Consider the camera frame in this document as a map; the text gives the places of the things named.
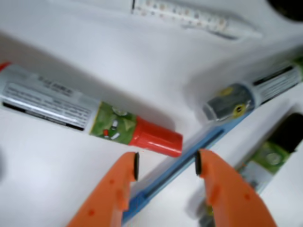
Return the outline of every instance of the red marker cap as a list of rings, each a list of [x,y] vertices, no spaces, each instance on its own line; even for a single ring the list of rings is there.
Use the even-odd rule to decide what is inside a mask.
[[[137,117],[137,126],[128,145],[179,157],[182,154],[182,140],[181,134]]]

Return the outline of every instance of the black rubber pad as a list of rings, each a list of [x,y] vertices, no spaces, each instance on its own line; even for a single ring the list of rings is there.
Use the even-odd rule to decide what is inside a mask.
[[[199,151],[196,153],[195,163],[196,163],[196,174],[200,175],[202,173],[202,164],[201,164],[201,154]]]
[[[136,181],[138,181],[138,177],[139,177],[139,159],[140,159],[140,155],[139,153],[136,153],[134,155],[134,178],[136,179]]]

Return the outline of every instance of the white marker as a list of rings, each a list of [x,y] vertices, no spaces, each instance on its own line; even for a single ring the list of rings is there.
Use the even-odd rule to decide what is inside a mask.
[[[238,18],[167,0],[134,0],[133,14],[159,17],[183,28],[202,29],[228,39],[263,36],[252,25]]]

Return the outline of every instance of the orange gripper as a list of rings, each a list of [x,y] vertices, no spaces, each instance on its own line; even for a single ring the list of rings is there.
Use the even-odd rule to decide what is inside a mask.
[[[120,227],[130,182],[138,179],[139,154],[128,152],[110,168],[67,227]]]
[[[196,172],[205,180],[206,202],[213,207],[216,227],[276,227],[259,195],[217,154],[200,150]]]

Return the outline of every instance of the white table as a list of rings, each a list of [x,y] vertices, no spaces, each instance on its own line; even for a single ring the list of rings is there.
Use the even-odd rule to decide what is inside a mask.
[[[0,57],[175,129],[189,143],[203,131],[189,106],[189,94],[207,97],[243,77],[245,70],[234,74],[234,66],[249,70],[248,62],[296,47],[303,34],[301,24],[283,20],[263,0],[205,0],[200,4],[240,13],[259,25],[265,38],[230,43],[204,32],[90,7],[76,12],[44,0],[2,0]],[[302,94],[300,89],[294,96]],[[247,124],[254,124],[264,113],[272,114],[269,110],[259,109]],[[63,227],[124,152],[141,152],[141,185],[167,158],[5,110],[0,110],[0,116],[1,226]],[[41,128],[44,133],[38,134]],[[249,132],[237,129],[235,133],[214,147],[223,157],[230,154],[230,160],[240,156],[237,141],[249,138]],[[284,168],[294,178],[283,169],[264,192],[279,226],[303,223],[296,209],[301,208],[296,198],[303,184],[296,178],[299,167],[295,163],[301,156],[298,152]],[[293,193],[285,181],[295,179]],[[186,207],[202,184],[191,166],[128,225],[196,226],[197,220],[187,215]],[[272,203],[281,192],[285,197]],[[288,203],[293,210],[285,206]]]

